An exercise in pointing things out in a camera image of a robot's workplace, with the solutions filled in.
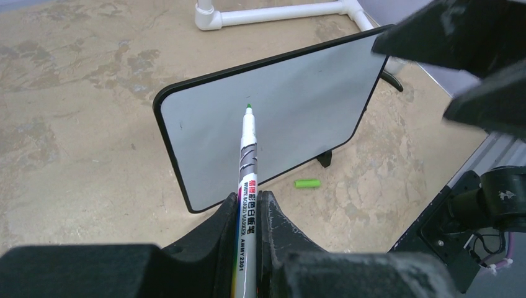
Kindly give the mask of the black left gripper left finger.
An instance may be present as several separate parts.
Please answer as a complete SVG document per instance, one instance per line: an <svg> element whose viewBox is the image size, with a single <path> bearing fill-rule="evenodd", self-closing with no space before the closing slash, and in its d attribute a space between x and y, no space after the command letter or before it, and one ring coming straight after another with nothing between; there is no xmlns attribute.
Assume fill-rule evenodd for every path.
<svg viewBox="0 0 526 298"><path fill-rule="evenodd" d="M19 246L1 256L2 297L224 297L237 196L174 243Z"/></svg>

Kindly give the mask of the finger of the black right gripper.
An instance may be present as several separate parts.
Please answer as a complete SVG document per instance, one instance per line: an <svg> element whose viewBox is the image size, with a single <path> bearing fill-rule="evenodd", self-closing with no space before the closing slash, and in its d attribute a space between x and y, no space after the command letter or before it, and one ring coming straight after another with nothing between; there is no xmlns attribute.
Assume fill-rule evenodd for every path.
<svg viewBox="0 0 526 298"><path fill-rule="evenodd" d="M525 75L525 3L432 1L379 35L373 51L466 71Z"/></svg>
<svg viewBox="0 0 526 298"><path fill-rule="evenodd" d="M443 118L525 139L525 60L455 97Z"/></svg>

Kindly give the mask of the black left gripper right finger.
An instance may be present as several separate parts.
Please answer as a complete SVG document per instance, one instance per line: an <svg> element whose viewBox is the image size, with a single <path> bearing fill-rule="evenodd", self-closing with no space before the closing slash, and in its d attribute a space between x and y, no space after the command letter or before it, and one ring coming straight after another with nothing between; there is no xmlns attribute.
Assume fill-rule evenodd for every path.
<svg viewBox="0 0 526 298"><path fill-rule="evenodd" d="M258 194L259 297L455 297L445 266L423 253L331 253L309 239L274 194Z"/></svg>

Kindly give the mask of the white green whiteboard marker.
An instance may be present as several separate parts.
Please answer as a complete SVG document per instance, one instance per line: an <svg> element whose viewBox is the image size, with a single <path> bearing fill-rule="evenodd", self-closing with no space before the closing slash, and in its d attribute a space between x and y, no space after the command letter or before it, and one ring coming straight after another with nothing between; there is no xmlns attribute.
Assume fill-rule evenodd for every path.
<svg viewBox="0 0 526 298"><path fill-rule="evenodd" d="M251 105L243 116L240 144L236 253L231 297L257 296L257 138Z"/></svg>

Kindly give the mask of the green marker cap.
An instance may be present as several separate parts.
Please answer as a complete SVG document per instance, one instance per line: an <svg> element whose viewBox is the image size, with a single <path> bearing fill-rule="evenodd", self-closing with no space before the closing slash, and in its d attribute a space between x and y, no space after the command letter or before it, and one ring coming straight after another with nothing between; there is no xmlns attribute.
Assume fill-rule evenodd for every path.
<svg viewBox="0 0 526 298"><path fill-rule="evenodd" d="M294 187L297 189L311 189L321 186L321 181L318 179L297 179L294 181Z"/></svg>

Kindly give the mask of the black-framed whiteboard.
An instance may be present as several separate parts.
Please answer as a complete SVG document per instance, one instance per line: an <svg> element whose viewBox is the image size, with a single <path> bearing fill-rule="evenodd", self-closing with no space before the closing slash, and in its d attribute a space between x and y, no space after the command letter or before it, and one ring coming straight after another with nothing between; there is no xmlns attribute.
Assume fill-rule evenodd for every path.
<svg viewBox="0 0 526 298"><path fill-rule="evenodd" d="M186 207L218 204L238 185L242 118L256 122L264 184L346 144L367 110L385 55L381 26L166 86L153 100Z"/></svg>

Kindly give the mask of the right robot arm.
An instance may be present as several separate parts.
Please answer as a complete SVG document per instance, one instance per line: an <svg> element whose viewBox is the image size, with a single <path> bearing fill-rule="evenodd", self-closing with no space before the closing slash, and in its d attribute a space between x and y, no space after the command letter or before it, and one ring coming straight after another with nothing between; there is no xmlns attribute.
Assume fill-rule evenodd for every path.
<svg viewBox="0 0 526 298"><path fill-rule="evenodd" d="M479 84L454 96L444 119L525 138L524 2L432 1L379 35L373 51L474 75ZM449 212L467 229L524 232L525 168L484 173Z"/></svg>

